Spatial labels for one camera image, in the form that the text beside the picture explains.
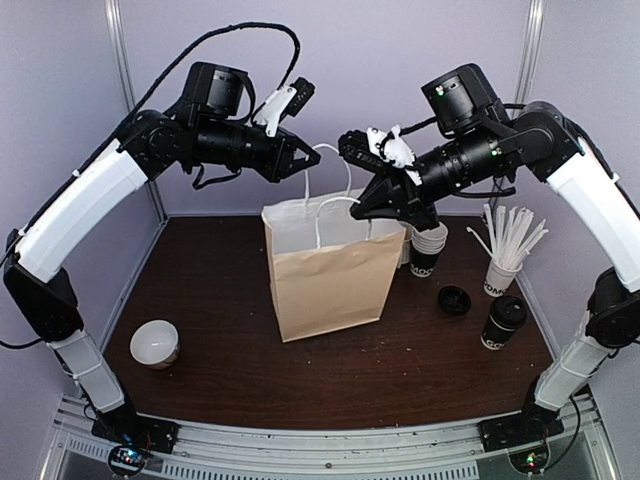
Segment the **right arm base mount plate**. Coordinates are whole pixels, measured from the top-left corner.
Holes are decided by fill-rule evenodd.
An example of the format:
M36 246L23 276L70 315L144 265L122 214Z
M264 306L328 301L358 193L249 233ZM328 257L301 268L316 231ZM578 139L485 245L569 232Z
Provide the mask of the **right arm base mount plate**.
M484 451L493 452L542 442L563 433L564 425L557 412L535 410L483 420L478 431Z

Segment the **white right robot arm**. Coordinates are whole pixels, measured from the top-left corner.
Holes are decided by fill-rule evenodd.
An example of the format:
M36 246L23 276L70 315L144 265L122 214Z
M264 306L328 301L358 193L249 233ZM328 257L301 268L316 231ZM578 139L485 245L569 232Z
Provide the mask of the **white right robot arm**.
M513 419L513 433L530 442L609 355L639 336L639 214L586 132L552 104L520 104L511 118L474 63L422 92L442 146L416 155L401 128L352 130L339 138L340 156L373 175L350 210L353 218L394 219L423 232L438 225L438 200L526 167L576 212L611 263L597 278L576 337L532 382Z

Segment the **brown paper takeout bag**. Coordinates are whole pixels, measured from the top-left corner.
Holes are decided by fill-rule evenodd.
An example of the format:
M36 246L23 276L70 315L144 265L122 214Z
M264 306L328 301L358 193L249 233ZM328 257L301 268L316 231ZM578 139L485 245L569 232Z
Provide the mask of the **brown paper takeout bag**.
M401 258L405 227L358 221L360 190L268 205L261 211L272 304L283 342L380 319Z

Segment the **stack of black paper cups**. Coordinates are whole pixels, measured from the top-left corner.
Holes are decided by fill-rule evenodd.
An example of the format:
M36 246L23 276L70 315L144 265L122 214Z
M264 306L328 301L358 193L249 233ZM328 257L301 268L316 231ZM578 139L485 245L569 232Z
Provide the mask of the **stack of black paper cups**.
M447 237L447 226L440 222L437 227L411 232L409 266L411 273L418 278L427 278L432 273L443 251Z

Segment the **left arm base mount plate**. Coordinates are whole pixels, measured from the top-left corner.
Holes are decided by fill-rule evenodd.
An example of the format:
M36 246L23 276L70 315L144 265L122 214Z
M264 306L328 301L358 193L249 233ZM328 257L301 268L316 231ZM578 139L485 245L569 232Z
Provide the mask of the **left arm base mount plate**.
M165 454L173 452L178 432L179 425L173 421L138 414L99 413L91 428L95 437Z

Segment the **black plastic cup lid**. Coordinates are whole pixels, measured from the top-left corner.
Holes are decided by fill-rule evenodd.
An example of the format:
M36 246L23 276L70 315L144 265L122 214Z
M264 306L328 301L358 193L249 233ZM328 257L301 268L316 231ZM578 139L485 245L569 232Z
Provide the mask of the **black plastic cup lid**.
M492 318L505 328L519 328L527 318L527 307L524 301L514 296L496 298L490 308Z

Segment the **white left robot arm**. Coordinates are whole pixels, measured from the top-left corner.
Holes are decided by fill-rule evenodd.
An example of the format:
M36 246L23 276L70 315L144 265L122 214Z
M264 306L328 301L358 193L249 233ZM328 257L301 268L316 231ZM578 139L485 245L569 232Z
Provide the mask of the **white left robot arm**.
M26 321L46 343L123 444L137 442L144 424L125 388L86 332L63 264L86 235L125 198L173 164L207 185L204 168L224 166L228 178L251 169L277 183L318 164L319 155L281 125L310 100L314 85L299 78L262 105L237 113L253 97L245 71L197 62L180 97L165 111L137 106L24 228L7 240L3 281Z

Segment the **black paper coffee cup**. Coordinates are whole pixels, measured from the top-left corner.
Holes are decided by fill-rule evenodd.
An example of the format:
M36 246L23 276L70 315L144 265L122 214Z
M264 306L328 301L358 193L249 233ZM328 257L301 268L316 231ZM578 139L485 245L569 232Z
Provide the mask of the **black paper coffee cup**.
M480 337L481 342L489 350L500 350L525 323L519 328L505 328L492 318L489 309Z

